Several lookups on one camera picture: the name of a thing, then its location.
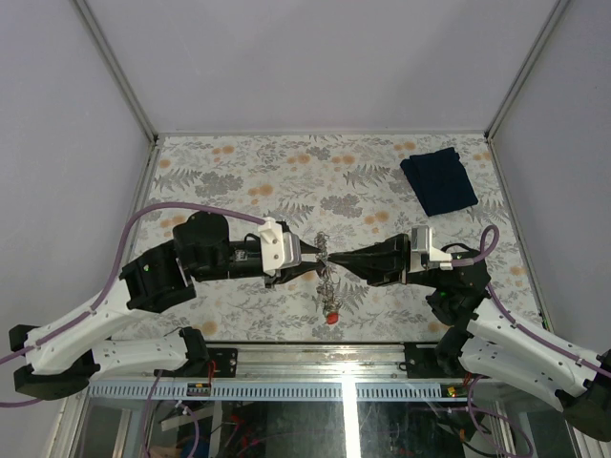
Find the large metal keyring disc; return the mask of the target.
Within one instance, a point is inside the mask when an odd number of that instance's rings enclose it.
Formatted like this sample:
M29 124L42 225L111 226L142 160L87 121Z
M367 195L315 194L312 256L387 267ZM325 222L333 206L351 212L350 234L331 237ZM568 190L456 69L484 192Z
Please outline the large metal keyring disc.
M341 303L335 295L335 282L333 281L333 269L330 266L328 260L327 250L328 235L324 232L318 232L314 239L314 246L317 246L323 250L323 255L320 257L315 256L316 260L322 260L327 263L327 269L321 275L318 275L319 282L316 286L316 306L322 311L324 318L330 312L338 312L340 319L340 308Z

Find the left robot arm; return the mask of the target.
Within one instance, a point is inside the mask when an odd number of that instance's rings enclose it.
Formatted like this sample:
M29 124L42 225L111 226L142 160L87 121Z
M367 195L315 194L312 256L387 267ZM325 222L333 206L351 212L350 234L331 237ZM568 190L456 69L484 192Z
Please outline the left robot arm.
M138 341L112 337L193 300L198 282L261 278L271 288L304 273L320 273L323 263L312 258L318 251L272 218L256 233L232 240L224 216L197 212L174 228L170 240L113 274L96 297L53 323L11 329L11 350L25 358L13 373L14 388L53 401L107 377L210 379L215 364L197 328L184 326L165 337Z

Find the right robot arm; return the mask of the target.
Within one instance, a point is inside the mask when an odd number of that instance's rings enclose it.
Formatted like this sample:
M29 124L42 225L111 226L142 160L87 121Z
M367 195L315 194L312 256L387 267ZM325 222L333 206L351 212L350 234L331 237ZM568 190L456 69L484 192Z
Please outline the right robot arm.
M581 433L610 440L610 355L563 340L509 311L486 264L495 249L482 243L436 248L419 226L372 246L333 253L329 261L370 286L396 283L432 290L426 303L448 329L434 349L437 369L501 381L560 412Z

